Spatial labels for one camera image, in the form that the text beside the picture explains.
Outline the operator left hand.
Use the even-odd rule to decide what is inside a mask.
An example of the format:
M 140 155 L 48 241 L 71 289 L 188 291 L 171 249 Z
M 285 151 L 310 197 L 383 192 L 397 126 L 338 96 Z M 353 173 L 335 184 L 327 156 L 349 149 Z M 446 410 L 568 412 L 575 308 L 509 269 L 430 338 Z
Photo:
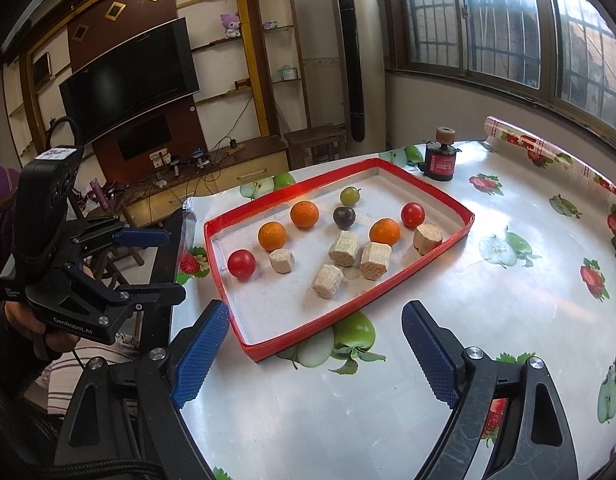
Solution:
M 69 333 L 49 333 L 46 326 L 35 318 L 31 307 L 28 307 L 27 304 L 7 301 L 4 304 L 4 312 L 9 323 L 18 332 L 28 338 L 41 336 L 46 345 L 54 352 L 72 352 L 80 340 L 79 336 Z

